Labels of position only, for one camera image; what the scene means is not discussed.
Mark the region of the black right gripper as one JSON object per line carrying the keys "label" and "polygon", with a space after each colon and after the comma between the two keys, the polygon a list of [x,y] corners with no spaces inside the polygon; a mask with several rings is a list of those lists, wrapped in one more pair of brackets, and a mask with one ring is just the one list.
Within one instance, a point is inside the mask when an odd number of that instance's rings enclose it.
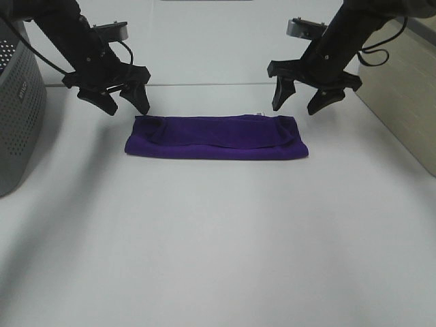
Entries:
{"label": "black right gripper", "polygon": [[287,99],[295,94],[295,80],[324,89],[318,90],[307,105],[309,115],[342,101],[345,92],[341,88],[357,91],[362,86],[359,76],[345,71],[350,60],[350,56],[337,52],[335,48],[323,46],[319,40],[313,40],[301,58],[271,61],[267,68],[268,76],[277,77],[272,109],[278,111]]}

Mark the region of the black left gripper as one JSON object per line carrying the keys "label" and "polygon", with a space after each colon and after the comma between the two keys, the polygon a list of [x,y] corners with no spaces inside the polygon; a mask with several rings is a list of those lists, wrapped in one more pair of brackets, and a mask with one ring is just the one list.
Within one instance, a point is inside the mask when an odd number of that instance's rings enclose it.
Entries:
{"label": "black left gripper", "polygon": [[150,104],[146,96],[145,84],[151,74],[145,66],[134,64],[134,53],[125,43],[119,44],[129,54],[129,61],[122,62],[108,46],[97,60],[89,62],[85,67],[67,73],[62,82],[67,88],[79,87],[78,99],[89,102],[114,116],[118,106],[109,93],[121,91],[120,96],[132,104],[140,114],[148,114]]}

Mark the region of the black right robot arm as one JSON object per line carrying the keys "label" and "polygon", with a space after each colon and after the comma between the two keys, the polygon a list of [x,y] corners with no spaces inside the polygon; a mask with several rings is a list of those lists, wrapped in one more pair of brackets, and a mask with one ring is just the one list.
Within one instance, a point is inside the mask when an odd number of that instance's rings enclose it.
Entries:
{"label": "black right robot arm", "polygon": [[344,1],[329,24],[301,18],[289,21],[287,34],[310,41],[301,58],[271,61],[267,72],[277,79],[272,108],[278,111],[295,94],[299,81],[317,91],[307,106],[314,115],[322,108],[345,98],[345,89],[357,91],[361,79],[345,71],[354,56],[363,52],[364,43],[388,21],[402,17],[430,18],[434,1]]}

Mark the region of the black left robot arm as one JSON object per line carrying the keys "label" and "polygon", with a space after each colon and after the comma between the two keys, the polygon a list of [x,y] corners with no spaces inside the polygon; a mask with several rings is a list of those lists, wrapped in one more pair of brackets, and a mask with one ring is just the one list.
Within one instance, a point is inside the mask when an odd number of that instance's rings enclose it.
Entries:
{"label": "black left robot arm", "polygon": [[[145,86],[150,72],[132,61],[122,62],[110,47],[114,42],[125,45],[126,22],[91,26],[76,1],[2,1],[1,19],[33,54],[63,74],[67,88],[78,88],[79,99],[112,116],[118,106],[111,95],[117,92],[140,114],[148,113]],[[34,21],[74,71],[58,68],[34,49],[15,26],[22,21]]]}

